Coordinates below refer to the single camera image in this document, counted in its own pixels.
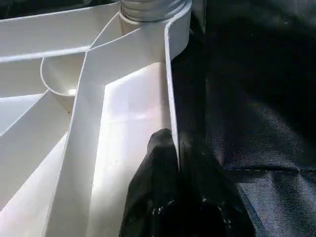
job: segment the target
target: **black fabric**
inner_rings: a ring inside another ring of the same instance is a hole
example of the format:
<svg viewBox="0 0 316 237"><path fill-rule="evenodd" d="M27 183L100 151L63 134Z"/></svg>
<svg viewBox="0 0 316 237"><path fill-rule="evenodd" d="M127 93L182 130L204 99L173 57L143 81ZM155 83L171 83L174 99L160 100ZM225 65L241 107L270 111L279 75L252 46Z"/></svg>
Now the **black fabric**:
<svg viewBox="0 0 316 237"><path fill-rule="evenodd" d="M0 19L70 10L116 0L0 0Z"/></svg>
<svg viewBox="0 0 316 237"><path fill-rule="evenodd" d="M205 44L194 34L189 42L205 56L206 76L176 71L186 51L174 60L174 81L185 79L174 83L179 129L200 132L204 121L201 133L238 185L257 236L316 236L315 6L208 0ZM199 93L196 83L204 99L179 103Z"/></svg>

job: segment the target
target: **metal threaded fitting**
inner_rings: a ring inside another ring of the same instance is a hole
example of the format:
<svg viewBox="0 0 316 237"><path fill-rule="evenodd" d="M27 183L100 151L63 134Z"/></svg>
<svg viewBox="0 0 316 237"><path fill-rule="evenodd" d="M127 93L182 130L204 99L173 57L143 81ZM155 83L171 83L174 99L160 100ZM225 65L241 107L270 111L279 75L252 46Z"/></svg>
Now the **metal threaded fitting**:
<svg viewBox="0 0 316 237"><path fill-rule="evenodd" d="M185 0L121 0L122 13L137 22L156 22L171 18L185 5Z"/></svg>

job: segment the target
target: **shiny black plastic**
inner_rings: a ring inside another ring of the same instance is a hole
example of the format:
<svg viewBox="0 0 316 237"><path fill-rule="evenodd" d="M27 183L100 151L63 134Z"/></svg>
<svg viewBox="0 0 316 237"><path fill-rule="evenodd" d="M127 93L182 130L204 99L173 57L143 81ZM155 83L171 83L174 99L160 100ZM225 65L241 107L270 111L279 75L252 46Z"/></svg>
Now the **shiny black plastic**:
<svg viewBox="0 0 316 237"><path fill-rule="evenodd" d="M154 133L126 198L120 237L180 236L179 171L168 129Z"/></svg>
<svg viewBox="0 0 316 237"><path fill-rule="evenodd" d="M237 188L196 135L180 135L180 177L187 236L255 236Z"/></svg>

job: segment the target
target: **plastic tray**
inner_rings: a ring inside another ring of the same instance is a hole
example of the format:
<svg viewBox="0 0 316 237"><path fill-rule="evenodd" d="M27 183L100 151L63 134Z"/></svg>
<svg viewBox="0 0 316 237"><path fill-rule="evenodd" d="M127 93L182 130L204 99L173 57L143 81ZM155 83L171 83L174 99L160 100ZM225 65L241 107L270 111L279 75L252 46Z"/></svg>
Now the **plastic tray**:
<svg viewBox="0 0 316 237"><path fill-rule="evenodd" d="M139 24L119 3L0 21L0 236L118 236L150 135L177 145L171 60L191 1Z"/></svg>

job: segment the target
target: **white plastic panel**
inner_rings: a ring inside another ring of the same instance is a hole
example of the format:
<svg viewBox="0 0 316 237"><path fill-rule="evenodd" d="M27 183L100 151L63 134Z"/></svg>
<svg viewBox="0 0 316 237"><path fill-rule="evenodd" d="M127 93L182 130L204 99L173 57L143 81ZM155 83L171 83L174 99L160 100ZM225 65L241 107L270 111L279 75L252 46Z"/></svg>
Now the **white plastic panel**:
<svg viewBox="0 0 316 237"><path fill-rule="evenodd" d="M84 58L84 52L43 58L40 65L42 82L55 94L74 96Z"/></svg>
<svg viewBox="0 0 316 237"><path fill-rule="evenodd" d="M0 137L0 210L67 132L69 122L69 113L48 91Z"/></svg>
<svg viewBox="0 0 316 237"><path fill-rule="evenodd" d="M164 63L105 87L88 237L118 236L129 182L150 136L171 128Z"/></svg>
<svg viewBox="0 0 316 237"><path fill-rule="evenodd" d="M65 134L0 212L1 237L41 237L66 143Z"/></svg>
<svg viewBox="0 0 316 237"><path fill-rule="evenodd" d="M0 21L0 61L87 50L119 2Z"/></svg>
<svg viewBox="0 0 316 237"><path fill-rule="evenodd" d="M118 236L151 134L171 128L177 144L170 60L190 9L148 24L119 3L0 21L15 30L0 40L16 37L0 49L0 111L16 110L0 124L0 237ZM11 97L23 102L1 107Z"/></svg>

